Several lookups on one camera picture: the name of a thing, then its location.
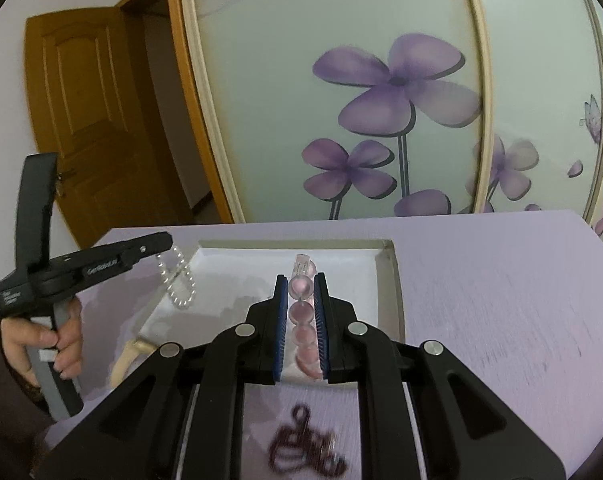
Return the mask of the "left forearm dark sleeve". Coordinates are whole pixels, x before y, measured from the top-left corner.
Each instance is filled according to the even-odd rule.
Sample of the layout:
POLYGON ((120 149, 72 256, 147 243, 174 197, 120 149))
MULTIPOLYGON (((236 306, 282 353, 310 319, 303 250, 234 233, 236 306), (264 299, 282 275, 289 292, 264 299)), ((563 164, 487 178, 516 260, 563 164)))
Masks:
POLYGON ((38 437, 52 423, 45 402, 30 396, 8 365, 0 333, 0 479, 29 479, 36 466, 38 437))

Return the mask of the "person's left hand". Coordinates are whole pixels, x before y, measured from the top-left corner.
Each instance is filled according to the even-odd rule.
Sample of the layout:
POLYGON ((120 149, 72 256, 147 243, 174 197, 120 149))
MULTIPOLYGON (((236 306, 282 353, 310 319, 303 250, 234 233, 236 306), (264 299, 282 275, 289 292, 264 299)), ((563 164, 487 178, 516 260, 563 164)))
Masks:
POLYGON ((67 304, 69 318, 57 331, 25 318, 3 318, 1 344, 8 365, 29 385, 39 388, 27 348, 57 349, 54 370, 62 379, 74 379, 82 373, 82 304, 74 297, 67 304))

